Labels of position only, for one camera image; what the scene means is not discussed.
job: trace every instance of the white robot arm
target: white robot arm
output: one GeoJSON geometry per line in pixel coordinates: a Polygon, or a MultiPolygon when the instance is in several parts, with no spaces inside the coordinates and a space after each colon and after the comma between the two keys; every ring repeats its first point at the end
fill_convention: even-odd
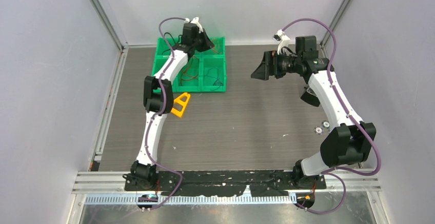
{"type": "MultiPolygon", "coordinates": [[[[171,83],[174,82],[179,71],[187,64],[188,55],[184,51],[175,50],[174,60],[172,61],[171,64],[169,64],[171,58],[172,56],[169,56],[168,60],[165,62],[163,67],[160,69],[160,71],[157,72],[155,75],[153,75],[154,77],[159,78],[159,76],[162,76],[160,79],[168,80],[171,83]]],[[[159,147],[160,133],[162,131],[163,123],[165,122],[166,116],[168,116],[168,114],[154,115],[155,113],[156,113],[155,111],[147,111],[147,115],[146,115],[147,118],[146,118],[146,124],[144,129],[144,136],[142,138],[142,145],[139,154],[136,157],[136,160],[143,165],[151,165],[151,166],[154,165],[154,163],[151,161],[151,159],[148,157],[148,155],[145,152],[146,128],[149,127],[151,118],[154,116],[154,121],[152,122],[152,126],[149,128],[149,132],[148,132],[148,149],[151,154],[151,157],[154,160],[157,160],[157,148],[159,147]]]]}
{"type": "Polygon", "coordinates": [[[337,82],[333,67],[330,72],[332,83],[330,82],[327,71],[329,59],[319,58],[315,36],[296,37],[296,51],[289,55],[282,51],[288,45],[288,37],[280,30],[275,38],[282,40],[278,50],[264,52],[263,60],[251,78],[268,80],[270,75],[281,78],[286,73],[299,74],[309,86],[301,99],[313,106],[321,104],[332,129],[321,144],[320,152],[296,162],[292,171],[295,181],[318,176],[339,165],[367,160],[370,142],[349,117],[352,116],[359,122],[371,139],[374,139],[376,129],[372,123],[364,123],[355,113],[337,82]]]}
{"type": "Polygon", "coordinates": [[[174,52],[159,72],[147,76],[144,81],[144,106],[146,125],[142,145],[130,173],[123,175],[130,186],[152,187],[157,181],[156,160],[163,123],[173,107],[172,83],[180,70],[192,58],[195,51],[203,52],[214,47],[199,18],[186,19],[181,42],[172,46],[174,52]],[[156,90],[163,87],[160,93],[156,90]]]}

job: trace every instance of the black cable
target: black cable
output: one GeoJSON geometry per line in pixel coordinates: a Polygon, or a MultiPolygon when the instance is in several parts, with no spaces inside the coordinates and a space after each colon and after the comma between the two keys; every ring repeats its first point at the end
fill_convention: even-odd
{"type": "MultiPolygon", "coordinates": [[[[181,34],[178,35],[178,39],[177,39],[177,41],[175,41],[174,37],[173,37],[172,34],[169,33],[169,32],[166,32],[165,34],[163,34],[163,37],[164,37],[166,34],[168,34],[168,35],[171,37],[172,42],[174,42],[174,45],[180,43],[181,36],[182,36],[181,34]]],[[[165,52],[167,52],[167,51],[170,51],[170,50],[171,50],[171,49],[164,50],[164,51],[162,52],[162,54],[165,53],[165,52]]]]}
{"type": "Polygon", "coordinates": [[[172,42],[175,44],[175,39],[174,39],[174,37],[172,36],[172,34],[169,33],[169,32],[166,32],[165,34],[163,34],[163,37],[165,37],[166,34],[168,34],[168,35],[171,37],[172,42]]]}
{"type": "Polygon", "coordinates": [[[287,51],[289,51],[291,54],[294,54],[294,52],[293,52],[292,50],[290,50],[290,48],[288,48],[288,47],[286,47],[286,46],[283,46],[283,47],[281,48],[281,54],[284,54],[284,49],[286,49],[287,51]]]}

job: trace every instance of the orange object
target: orange object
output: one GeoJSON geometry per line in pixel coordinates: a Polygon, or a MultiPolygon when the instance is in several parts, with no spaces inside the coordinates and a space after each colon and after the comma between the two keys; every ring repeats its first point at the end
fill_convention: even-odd
{"type": "Polygon", "coordinates": [[[186,110],[187,104],[190,100],[190,94],[185,92],[174,99],[174,104],[181,105],[181,110],[177,110],[176,108],[172,108],[171,113],[178,116],[179,118],[183,118],[184,111],[186,110]]]}

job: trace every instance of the metal washer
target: metal washer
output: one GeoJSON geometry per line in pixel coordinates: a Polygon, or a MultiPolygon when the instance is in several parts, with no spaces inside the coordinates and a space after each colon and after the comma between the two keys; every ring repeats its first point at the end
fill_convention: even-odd
{"type": "Polygon", "coordinates": [[[322,127],[324,127],[324,128],[329,128],[329,126],[330,126],[330,124],[329,124],[329,122],[328,122],[327,120],[324,120],[324,121],[322,122],[322,127]]]}
{"type": "Polygon", "coordinates": [[[315,127],[314,128],[314,133],[316,133],[318,135],[323,134],[323,128],[321,128],[321,127],[315,127]]]}

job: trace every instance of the white wall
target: white wall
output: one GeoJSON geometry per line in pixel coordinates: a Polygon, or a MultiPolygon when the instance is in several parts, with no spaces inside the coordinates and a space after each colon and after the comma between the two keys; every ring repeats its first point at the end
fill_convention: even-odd
{"type": "Polygon", "coordinates": [[[433,1],[353,0],[336,30],[338,80],[377,128],[379,178],[394,223],[435,217],[433,1]]]}
{"type": "MultiPolygon", "coordinates": [[[[330,23],[342,0],[100,0],[117,34],[130,45],[155,45],[159,22],[171,16],[199,16],[209,36],[225,36],[228,44],[275,44],[272,36],[287,23],[312,17],[330,23]]],[[[181,33],[178,24],[165,31],[181,33]]],[[[289,35],[325,31],[314,23],[300,23],[289,35]]]]}
{"type": "Polygon", "coordinates": [[[65,223],[118,50],[89,0],[0,0],[1,223],[65,223]]]}

